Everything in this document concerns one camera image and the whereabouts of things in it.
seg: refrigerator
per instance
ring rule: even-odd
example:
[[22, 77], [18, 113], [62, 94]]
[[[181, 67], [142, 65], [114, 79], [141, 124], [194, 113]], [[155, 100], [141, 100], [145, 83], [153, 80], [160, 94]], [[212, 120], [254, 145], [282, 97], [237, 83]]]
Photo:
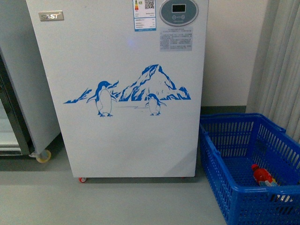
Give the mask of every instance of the refrigerator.
[[0, 13], [0, 156], [45, 163], [60, 127], [26, 1], [1, 1]]
[[27, 0], [74, 177], [193, 177], [208, 0]]

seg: caster wheel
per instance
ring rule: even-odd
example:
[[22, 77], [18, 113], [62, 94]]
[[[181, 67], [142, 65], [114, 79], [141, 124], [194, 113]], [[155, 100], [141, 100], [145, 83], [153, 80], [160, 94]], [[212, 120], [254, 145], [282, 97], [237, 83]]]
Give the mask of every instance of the caster wheel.
[[51, 152], [49, 150], [45, 150], [45, 152], [47, 153], [47, 158], [39, 158], [39, 157], [36, 157], [36, 160], [39, 162], [39, 163], [46, 163], [50, 160], [51, 158]]
[[78, 180], [79, 180], [80, 183], [85, 183], [86, 180], [87, 180], [87, 178], [85, 178], [85, 177], [80, 177], [80, 178], [78, 178]]

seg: plastic crate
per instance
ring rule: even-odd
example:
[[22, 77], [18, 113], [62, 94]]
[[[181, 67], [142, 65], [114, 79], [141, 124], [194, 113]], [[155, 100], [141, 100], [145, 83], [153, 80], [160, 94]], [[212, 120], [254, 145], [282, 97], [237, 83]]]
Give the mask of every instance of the plastic crate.
[[[300, 145], [261, 114], [200, 119], [201, 162], [229, 225], [300, 224]], [[277, 187], [260, 187], [251, 165], [267, 169]]]

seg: qr code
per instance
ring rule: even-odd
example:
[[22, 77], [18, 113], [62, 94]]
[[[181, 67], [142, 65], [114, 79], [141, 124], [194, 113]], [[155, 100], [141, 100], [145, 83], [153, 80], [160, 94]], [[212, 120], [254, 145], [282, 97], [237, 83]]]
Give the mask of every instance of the qr code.
[[154, 0], [145, 0], [145, 9], [154, 8]]

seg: freezer control panel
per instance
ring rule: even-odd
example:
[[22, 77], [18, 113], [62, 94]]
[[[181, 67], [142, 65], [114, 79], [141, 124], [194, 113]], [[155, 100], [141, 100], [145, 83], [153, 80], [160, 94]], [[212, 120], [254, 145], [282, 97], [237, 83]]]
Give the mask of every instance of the freezer control panel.
[[166, 0], [160, 7], [160, 18], [171, 26], [184, 26], [198, 16], [198, 6], [193, 0]]

